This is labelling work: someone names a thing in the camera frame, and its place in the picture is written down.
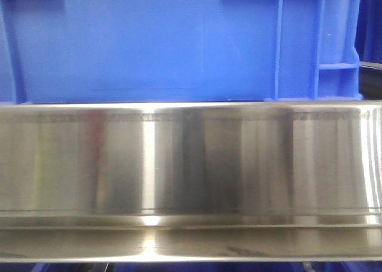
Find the stainless steel surface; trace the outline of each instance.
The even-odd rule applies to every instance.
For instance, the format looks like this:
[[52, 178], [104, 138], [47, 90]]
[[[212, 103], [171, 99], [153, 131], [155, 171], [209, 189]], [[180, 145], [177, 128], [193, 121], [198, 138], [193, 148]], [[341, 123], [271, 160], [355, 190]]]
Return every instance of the stainless steel surface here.
[[373, 63], [373, 62], [361, 62], [362, 67], [368, 67], [368, 68], [375, 68], [375, 69], [382, 69], [381, 63]]
[[376, 101], [2, 106], [0, 258], [374, 259], [381, 118]]

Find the blue plastic crate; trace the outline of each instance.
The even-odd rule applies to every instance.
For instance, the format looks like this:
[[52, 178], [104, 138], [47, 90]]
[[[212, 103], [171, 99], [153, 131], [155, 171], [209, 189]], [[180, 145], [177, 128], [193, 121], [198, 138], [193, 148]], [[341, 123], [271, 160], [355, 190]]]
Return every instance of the blue plastic crate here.
[[382, 63], [382, 0], [361, 0], [356, 48], [362, 61]]
[[[382, 262], [316, 262], [316, 272], [382, 272]], [[113, 272], [304, 272], [297, 262], [116, 264]]]
[[359, 0], [0, 0], [0, 102], [358, 99]]
[[0, 272], [76, 272], [79, 264], [0, 264]]

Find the plastic crate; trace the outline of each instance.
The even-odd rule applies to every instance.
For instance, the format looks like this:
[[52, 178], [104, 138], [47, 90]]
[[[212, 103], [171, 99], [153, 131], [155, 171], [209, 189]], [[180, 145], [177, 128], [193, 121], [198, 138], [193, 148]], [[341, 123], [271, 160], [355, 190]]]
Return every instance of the plastic crate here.
[[0, 264], [0, 272], [76, 272], [79, 264]]
[[114, 272], [304, 272], [300, 263], [287, 262], [207, 262], [116, 264]]
[[362, 61], [382, 63], [382, 0], [361, 0], [356, 48]]
[[0, 0], [0, 102], [358, 99], [359, 0]]

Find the polished metal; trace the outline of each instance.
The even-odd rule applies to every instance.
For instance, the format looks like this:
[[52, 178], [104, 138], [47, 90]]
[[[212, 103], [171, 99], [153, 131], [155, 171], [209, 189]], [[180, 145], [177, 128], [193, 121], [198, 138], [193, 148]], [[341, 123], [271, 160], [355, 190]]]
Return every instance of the polished metal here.
[[379, 101], [1, 106], [0, 258], [374, 259], [381, 124]]

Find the stainless steel tray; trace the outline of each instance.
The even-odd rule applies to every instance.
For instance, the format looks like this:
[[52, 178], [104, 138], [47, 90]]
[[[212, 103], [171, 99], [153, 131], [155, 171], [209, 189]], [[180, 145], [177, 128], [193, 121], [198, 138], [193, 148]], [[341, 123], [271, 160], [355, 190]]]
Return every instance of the stainless steel tray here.
[[0, 107], [1, 261], [380, 259], [382, 102]]

